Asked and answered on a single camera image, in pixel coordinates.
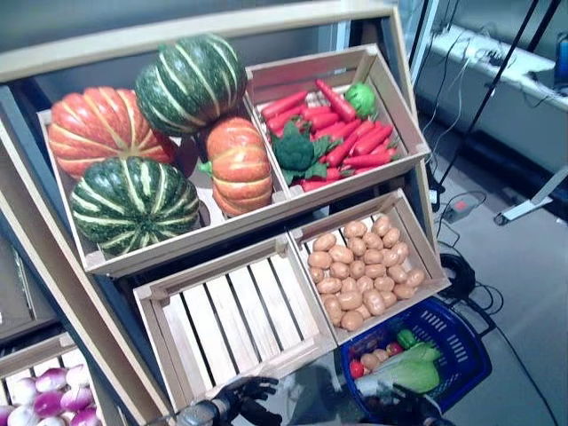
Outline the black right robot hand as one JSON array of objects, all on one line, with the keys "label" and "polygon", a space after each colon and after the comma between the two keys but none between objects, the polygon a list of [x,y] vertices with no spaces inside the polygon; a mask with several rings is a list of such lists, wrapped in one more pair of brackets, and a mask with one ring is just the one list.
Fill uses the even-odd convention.
[{"label": "black right robot hand", "polygon": [[368,420],[381,425],[452,425],[438,406],[420,393],[399,384],[382,387],[363,398]]}]

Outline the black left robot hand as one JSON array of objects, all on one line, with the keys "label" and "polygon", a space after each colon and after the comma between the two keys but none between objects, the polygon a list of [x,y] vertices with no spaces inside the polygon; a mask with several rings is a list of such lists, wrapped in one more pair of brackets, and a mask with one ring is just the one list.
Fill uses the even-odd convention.
[{"label": "black left robot hand", "polygon": [[242,416],[252,425],[281,425],[282,416],[268,411],[259,401],[266,401],[277,390],[279,380],[266,376],[245,376],[227,384],[212,399],[217,407],[214,425],[231,425]]}]

